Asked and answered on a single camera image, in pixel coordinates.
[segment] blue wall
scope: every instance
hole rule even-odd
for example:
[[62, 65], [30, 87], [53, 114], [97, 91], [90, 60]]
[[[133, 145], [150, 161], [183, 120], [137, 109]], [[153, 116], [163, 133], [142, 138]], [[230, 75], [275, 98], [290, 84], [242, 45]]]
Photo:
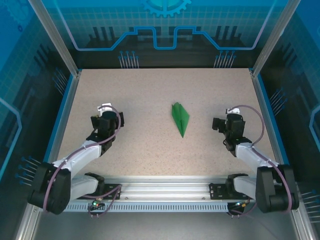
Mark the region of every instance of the blue wall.
[[286, 3], [44, 1], [79, 68], [130, 68], [125, 51], [139, 67], [252, 67]]
[[22, 157], [42, 161], [70, 73], [27, 0], [0, 0], [0, 35], [0, 239], [14, 239], [33, 179], [21, 167], [34, 171]]
[[301, 1], [261, 71], [288, 160], [301, 181], [319, 179], [319, 12], [319, 1]]

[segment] cable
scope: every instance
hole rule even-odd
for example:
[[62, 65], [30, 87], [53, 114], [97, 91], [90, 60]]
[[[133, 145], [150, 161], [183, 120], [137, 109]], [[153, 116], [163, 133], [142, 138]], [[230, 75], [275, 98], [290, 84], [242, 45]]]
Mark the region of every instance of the cable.
[[261, 120], [261, 123], [262, 123], [262, 131], [261, 131], [261, 135], [260, 137], [254, 142], [252, 143], [251, 145], [251, 149], [252, 151], [257, 154], [260, 158], [262, 158], [264, 161], [266, 161], [267, 163], [269, 163], [274, 169], [275, 171], [278, 173], [279, 177], [281, 178], [282, 180], [282, 183], [284, 185], [284, 188], [285, 188], [285, 191], [286, 191], [286, 194], [288, 196], [288, 208], [287, 210], [285, 211], [285, 213], [289, 213], [291, 211], [291, 208], [292, 208], [292, 203], [293, 203], [293, 199], [291, 197], [291, 193], [290, 193], [290, 189], [289, 189], [289, 186], [288, 186], [288, 183], [284, 177], [284, 175], [282, 174], [282, 172], [279, 170], [279, 168], [272, 162], [270, 161], [270, 159], [266, 158], [265, 156], [263, 156], [262, 154], [260, 154], [255, 148], [254, 148], [254, 145], [256, 143], [258, 143], [262, 137], [264, 136], [265, 134], [265, 121], [264, 121], [264, 118], [262, 117], [262, 115], [260, 114], [260, 112], [258, 112], [258, 110], [256, 110], [254, 107], [252, 106], [249, 106], [249, 105], [237, 105], [237, 106], [234, 106], [232, 107], [230, 110], [233, 110], [233, 109], [236, 109], [236, 108], [248, 108], [248, 109], [251, 109], [253, 111], [255, 111], [256, 114], [258, 114], [260, 120]]
[[48, 204], [48, 198], [49, 198], [49, 193], [50, 193], [50, 190], [51, 190], [51, 187], [52, 187], [52, 184], [54, 183], [54, 180], [58, 174], [58, 172], [60, 171], [60, 169], [74, 156], [76, 155], [77, 153], [79, 153], [80, 151], [84, 150], [84, 149], [87, 149], [87, 148], [90, 148], [90, 147], [94, 147], [94, 146], [97, 146], [97, 145], [101, 145], [101, 144], [104, 144], [108, 141], [110, 141], [111, 139], [113, 139], [119, 132], [120, 128], [121, 128], [121, 117], [120, 117], [120, 113], [117, 111], [117, 109], [115, 109], [113, 106], [107, 106], [108, 108], [111, 108], [116, 116], [118, 117], [118, 128], [114, 131], [114, 134], [110, 137], [108, 137], [107, 139], [103, 140], [103, 141], [100, 141], [100, 142], [95, 142], [95, 143], [92, 143], [92, 144], [88, 144], [86, 146], [82, 146], [80, 147], [79, 149], [75, 150], [74, 152], [70, 153], [70, 155], [68, 155], [65, 160], [57, 167], [57, 169], [54, 171], [50, 181], [49, 181], [49, 184], [48, 184], [48, 187], [46, 189], [46, 192], [45, 192], [45, 195], [44, 195], [44, 200], [43, 200], [43, 211], [46, 212], [47, 211], [47, 204]]
[[259, 118], [261, 120], [261, 123], [262, 123], [261, 135], [259, 136], [259, 138], [254, 143], [252, 143], [251, 146], [253, 147], [255, 144], [260, 142], [260, 140], [262, 139], [262, 137], [265, 134], [265, 121], [264, 121], [264, 118], [262, 117], [262, 115], [260, 114], [260, 112], [257, 109], [255, 109], [254, 107], [249, 106], [249, 105], [237, 105], [237, 106], [234, 106], [234, 107], [230, 108], [230, 111], [233, 110], [233, 109], [237, 109], [237, 108], [248, 108], [248, 109], [251, 109], [251, 110], [255, 111], [256, 114], [258, 114], [258, 116], [259, 116]]
[[248, 204], [250, 204], [250, 197], [248, 198], [248, 200], [244, 201], [243, 203], [242, 202], [235, 203], [233, 206], [228, 207], [228, 209], [229, 209], [229, 212], [230, 212], [230, 210], [236, 210], [236, 209], [240, 209], [240, 208], [245, 208], [246, 206], [248, 206]]
[[[239, 213], [241, 213], [241, 216], [246, 216], [246, 215], [249, 215], [255, 208], [257, 207], [257, 203], [254, 203], [254, 205], [250, 208], [250, 210], [248, 210], [248, 211], [246, 211], [246, 212], [240, 212], [239, 211]], [[234, 212], [235, 211], [235, 209], [238, 209], [238, 208], [242, 208], [242, 206], [240, 205], [240, 206], [238, 206], [238, 207], [236, 207], [236, 208], [234, 208], [234, 209], [230, 209], [228, 212], [227, 212], [227, 214], [229, 215], [229, 216], [232, 216], [233, 217], [233, 215], [232, 215], [232, 213], [231, 212]]]
[[[117, 196], [118, 196], [118, 194], [119, 194], [119, 192], [120, 192], [121, 187], [122, 187], [122, 185], [119, 184], [117, 187], [115, 187], [115, 188], [112, 189], [111, 191], [109, 191], [109, 192], [107, 192], [106, 194], [102, 195], [102, 196], [105, 197], [105, 196], [107, 196], [107, 195], [112, 194], [114, 191], [116, 191], [116, 193], [115, 193], [115, 195], [114, 195], [114, 197], [113, 197], [110, 205], [106, 208], [106, 210], [105, 210], [104, 212], [99, 213], [99, 214], [97, 213], [96, 215], [93, 215], [92, 212], [90, 211], [90, 208], [92, 207], [92, 205], [90, 205], [90, 206], [88, 207], [88, 213], [91, 215], [91, 218], [93, 218], [94, 216], [96, 216], [97, 218], [99, 218], [99, 216], [102, 216], [102, 215], [106, 214], [106, 213], [110, 210], [111, 206], [114, 204], [114, 202], [115, 202], [115, 200], [116, 200], [116, 198], [117, 198]], [[98, 197], [96, 197], [96, 196], [89, 196], [89, 195], [84, 195], [84, 197], [86, 197], [86, 198], [94, 198], [94, 199], [95, 199], [95, 198], [98, 198]]]
[[278, 237], [273, 233], [273, 231], [272, 231], [269, 227], [267, 227], [262, 221], [260, 221], [260, 220], [257, 219], [257, 218], [254, 218], [253, 216], [247, 215], [247, 213], [248, 213], [248, 212], [251, 212], [251, 211], [255, 208], [256, 205], [257, 205], [257, 204], [255, 203], [254, 206], [253, 206], [253, 208], [251, 208], [249, 211], [247, 211], [247, 212], [244, 213], [244, 214], [242, 214], [240, 211], [237, 211], [237, 210], [231, 210], [231, 211], [234, 212], [234, 213], [239, 214], [239, 216], [246, 216], [246, 217], [248, 217], [248, 218], [250, 218], [250, 219], [254, 219], [254, 220], [257, 221], [259, 224], [261, 224], [275, 239], [280, 240], [280, 238], [278, 238]]

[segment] beige work surface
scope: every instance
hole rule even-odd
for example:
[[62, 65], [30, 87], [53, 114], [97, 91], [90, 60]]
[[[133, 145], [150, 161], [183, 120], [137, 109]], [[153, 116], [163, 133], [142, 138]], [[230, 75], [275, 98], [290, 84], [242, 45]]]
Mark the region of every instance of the beige work surface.
[[[184, 138], [171, 116], [179, 102], [190, 114]], [[258, 110], [248, 69], [85, 69], [82, 71], [59, 158], [80, 147], [93, 130], [90, 117], [102, 103], [124, 114], [125, 125], [112, 147], [80, 173], [121, 176], [212, 176], [249, 173], [212, 130], [214, 117], [239, 104]], [[241, 109], [244, 136], [255, 141], [259, 117]], [[268, 134], [257, 146], [274, 159]]]

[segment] green paper airplane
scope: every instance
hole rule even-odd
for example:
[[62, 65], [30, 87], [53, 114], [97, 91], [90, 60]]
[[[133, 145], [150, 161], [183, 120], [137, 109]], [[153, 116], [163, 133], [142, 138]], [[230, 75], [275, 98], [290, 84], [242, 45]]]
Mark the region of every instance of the green paper airplane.
[[172, 105], [172, 111], [171, 111], [173, 120], [175, 121], [176, 126], [179, 129], [179, 132], [182, 137], [184, 137], [190, 115], [187, 113], [187, 111], [184, 109], [184, 107], [176, 102], [174, 105]]

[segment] blue border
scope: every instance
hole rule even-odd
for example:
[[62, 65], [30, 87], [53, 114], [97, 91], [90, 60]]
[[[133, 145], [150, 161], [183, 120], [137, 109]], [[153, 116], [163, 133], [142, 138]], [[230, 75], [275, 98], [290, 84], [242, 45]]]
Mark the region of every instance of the blue border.
[[315, 144], [320, 152], [320, 141], [318, 139], [318, 136], [316, 134], [316, 131], [314, 129], [314, 121], [315, 121], [315, 115], [320, 111], [320, 105], [316, 106], [312, 112], [311, 112], [311, 116], [310, 116], [310, 122], [309, 122], [309, 129], [311, 131], [311, 134], [313, 136], [313, 139], [315, 141]]
[[18, 111], [15, 107], [11, 106], [9, 103], [7, 103], [7, 102], [6, 102], [4, 99], [2, 99], [1, 97], [0, 97], [0, 103], [3, 104], [6, 108], [8, 108], [9, 111], [12, 112], [12, 113], [15, 115], [16, 121], [17, 121], [17, 123], [18, 123], [18, 129], [17, 129], [17, 131], [16, 131], [16, 133], [15, 133], [15, 135], [14, 135], [14, 139], [13, 139], [13, 141], [12, 141], [12, 143], [11, 143], [11, 146], [10, 146], [10, 148], [9, 148], [7, 154], [6, 154], [6, 157], [5, 157], [4, 161], [3, 161], [2, 167], [1, 167], [1, 169], [0, 169], [0, 181], [1, 181], [1, 179], [2, 179], [2, 177], [3, 177], [3, 175], [4, 175], [4, 173], [5, 173], [6, 167], [7, 167], [7, 165], [8, 165], [8, 162], [9, 162], [9, 160], [10, 160], [10, 158], [11, 158], [12, 152], [14, 151], [14, 148], [15, 148], [16, 143], [17, 143], [17, 141], [18, 141], [19, 135], [20, 135], [20, 133], [21, 133], [21, 130], [22, 130], [22, 122], [21, 122], [20, 113], [19, 113], [19, 111]]
[[273, 12], [275, 5], [277, 3], [278, 0], [274, 0], [272, 6], [270, 7], [270, 10], [267, 14], [267, 16], [265, 17], [265, 20], [261, 26], [261, 29], [254, 41], [254, 44], [252, 47], [222, 47], [219, 46], [213, 39], [212, 37], [206, 32], [206, 31], [198, 31], [197, 30], [197, 26], [176, 26], [174, 31], [173, 31], [173, 46], [158, 46], [157, 44], [157, 31], [156, 28], [153, 26], [135, 26], [133, 27], [133, 31], [130, 32], [125, 32], [124, 34], [122, 34], [122, 36], [111, 46], [111, 47], [97, 47], [97, 48], [79, 48], [75, 38], [73, 37], [71, 30], [61, 12], [60, 7], [58, 6], [57, 0], [53, 0], [54, 5], [56, 7], [56, 10], [58, 11], [58, 14], [62, 20], [62, 23], [71, 39], [71, 42], [74, 46], [74, 48], [80, 52], [87, 52], [87, 51], [113, 51], [121, 42], [122, 40], [124, 40], [124, 38], [126, 36], [131, 36], [131, 35], [138, 35], [138, 30], [152, 30], [152, 35], [153, 35], [153, 47], [156, 50], [174, 50], [177, 47], [177, 40], [178, 40], [178, 30], [180, 29], [188, 29], [188, 30], [192, 30], [192, 34], [194, 35], [203, 35], [213, 46], [215, 46], [215, 48], [217, 50], [226, 50], [226, 51], [232, 51], [232, 50], [245, 50], [245, 51], [251, 51], [253, 49], [256, 48], [258, 41], [261, 37], [261, 35], [263, 34], [263, 31], [267, 25], [267, 22], [269, 21], [270, 15]]
[[73, 79], [74, 79], [73, 75], [70, 74], [70, 77], [69, 77], [69, 80], [68, 80], [68, 84], [66, 85], [66, 88], [65, 88], [65, 91], [64, 91], [64, 95], [63, 95], [63, 98], [62, 98], [62, 101], [61, 101], [59, 112], [58, 112], [58, 114], [56, 116], [56, 119], [55, 119], [55, 123], [54, 123], [53, 129], [52, 129], [51, 137], [50, 137], [50, 140], [49, 140], [49, 143], [48, 143], [48, 147], [46, 148], [45, 155], [44, 155], [44, 158], [43, 158], [43, 162], [45, 162], [45, 163], [47, 163], [48, 160], [49, 160], [49, 156], [50, 156], [50, 153], [52, 151], [52, 146], [54, 144], [54, 140], [56, 138], [56, 134], [57, 134], [57, 131], [58, 131], [58, 126], [59, 126], [60, 121], [61, 121], [62, 112], [65, 109], [65, 105], [66, 105], [66, 102], [67, 102], [67, 97], [69, 95], [69, 91], [70, 91], [70, 87], [71, 87], [71, 83], [73, 82]]
[[281, 136], [280, 136], [280, 132], [279, 132], [279, 129], [278, 129], [278, 125], [277, 125], [277, 122], [276, 122], [276, 119], [275, 119], [275, 115], [272, 112], [271, 104], [270, 104], [270, 101], [269, 101], [269, 98], [268, 98], [268, 95], [267, 95], [267, 91], [266, 91], [266, 88], [265, 88], [265, 85], [264, 85], [264, 82], [262, 80], [262, 77], [261, 77], [260, 73], [258, 74], [257, 78], [258, 78], [258, 81], [259, 81], [259, 84], [260, 84], [260, 87], [261, 87], [261, 91], [262, 91], [262, 95], [263, 95], [263, 98], [264, 98], [264, 101], [265, 101], [265, 104], [266, 104], [266, 108], [267, 108], [268, 113], [270, 115], [271, 124], [272, 124], [272, 127], [274, 129], [275, 137], [276, 137], [276, 140], [277, 140], [279, 148], [280, 148], [280, 152], [281, 152], [281, 155], [282, 155], [283, 163], [289, 165], [290, 163], [289, 163], [289, 160], [288, 160], [288, 157], [287, 157], [287, 154], [286, 154], [284, 143], [282, 142], [282, 139], [281, 139]]

